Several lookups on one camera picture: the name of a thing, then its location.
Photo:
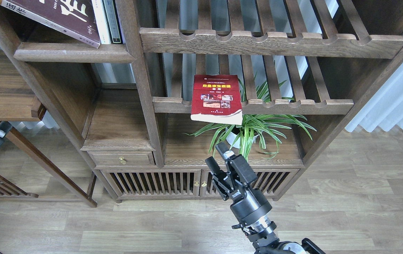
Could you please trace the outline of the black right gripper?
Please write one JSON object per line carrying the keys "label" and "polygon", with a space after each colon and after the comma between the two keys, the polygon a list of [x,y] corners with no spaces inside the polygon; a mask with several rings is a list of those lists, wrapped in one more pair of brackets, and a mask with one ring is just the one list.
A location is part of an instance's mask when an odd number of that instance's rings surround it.
{"label": "black right gripper", "polygon": [[269,220],[268,213],[272,206],[258,189],[251,184],[258,177],[246,159],[235,155],[225,143],[216,145],[216,149],[225,161],[227,173],[223,172],[214,157],[205,159],[212,173],[212,184],[224,201],[232,200],[230,209],[237,219],[232,229],[241,229],[246,236],[275,235],[276,225]]}

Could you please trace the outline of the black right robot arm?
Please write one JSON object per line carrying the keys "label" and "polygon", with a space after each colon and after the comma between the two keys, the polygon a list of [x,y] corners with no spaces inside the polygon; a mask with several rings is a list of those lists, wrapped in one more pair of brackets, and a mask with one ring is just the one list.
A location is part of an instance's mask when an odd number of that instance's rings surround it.
{"label": "black right robot arm", "polygon": [[241,229],[252,243],[256,254],[322,254],[323,250],[309,238],[301,243],[280,241],[274,230],[276,224],[268,218],[272,207],[252,183],[258,177],[242,155],[235,155],[225,143],[216,145],[224,159],[227,172],[220,169],[213,157],[206,159],[211,170],[212,183],[223,200],[231,199],[231,211],[238,220],[233,229]]}

